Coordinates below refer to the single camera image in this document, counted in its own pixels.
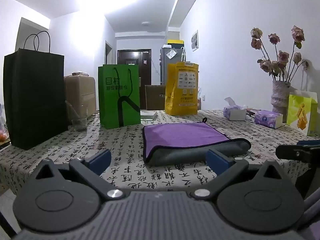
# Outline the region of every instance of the green paper bag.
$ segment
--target green paper bag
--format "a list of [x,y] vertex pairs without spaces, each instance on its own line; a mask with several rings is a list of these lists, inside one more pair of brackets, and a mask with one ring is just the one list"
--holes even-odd
[[289,96],[287,125],[310,135],[316,127],[317,93],[296,90]]
[[98,67],[100,124],[106,129],[141,123],[137,65]]

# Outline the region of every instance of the white vase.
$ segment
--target white vase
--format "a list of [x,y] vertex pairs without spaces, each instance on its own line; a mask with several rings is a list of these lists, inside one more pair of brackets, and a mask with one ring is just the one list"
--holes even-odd
[[272,82],[272,111],[283,114],[283,122],[287,122],[289,95],[292,91],[293,88],[289,82],[280,80]]

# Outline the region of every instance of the yellow gift bag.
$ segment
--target yellow gift bag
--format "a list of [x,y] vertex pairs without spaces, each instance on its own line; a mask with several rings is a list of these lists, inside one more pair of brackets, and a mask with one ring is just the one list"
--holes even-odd
[[316,127],[317,108],[317,93],[295,91],[289,96],[287,125],[310,135]]
[[190,62],[168,64],[165,112],[170,115],[197,114],[199,65]]

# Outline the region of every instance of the calligraphy tablecloth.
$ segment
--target calligraphy tablecloth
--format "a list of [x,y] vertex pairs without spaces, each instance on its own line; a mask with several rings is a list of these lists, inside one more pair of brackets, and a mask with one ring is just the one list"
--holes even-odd
[[112,161],[101,177],[117,187],[169,190],[206,184],[216,174],[205,162],[148,167],[142,159],[144,125],[201,122],[204,117],[208,118],[207,124],[228,137],[242,137],[251,142],[252,148],[242,156],[249,163],[261,164],[267,159],[276,159],[293,183],[308,170],[308,164],[277,159],[276,147],[279,144],[296,144],[299,140],[319,139],[318,135],[307,137],[287,125],[274,130],[255,124],[253,119],[229,121],[223,117],[222,111],[202,110],[197,115],[187,116],[170,116],[164,111],[158,111],[157,118],[152,122],[142,121],[142,124],[111,130],[100,127],[97,114],[90,118],[87,131],[76,132],[70,128],[28,151],[12,145],[2,149],[1,189],[4,191],[9,187],[16,194],[42,159],[50,158],[55,163],[67,163],[77,157],[88,158],[105,148],[110,149]]

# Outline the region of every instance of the wall picture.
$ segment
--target wall picture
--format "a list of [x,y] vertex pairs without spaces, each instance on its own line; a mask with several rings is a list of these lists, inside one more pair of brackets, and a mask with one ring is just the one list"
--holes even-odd
[[196,31],[195,34],[192,35],[191,48],[192,48],[192,51],[195,51],[196,49],[199,48],[198,31]]

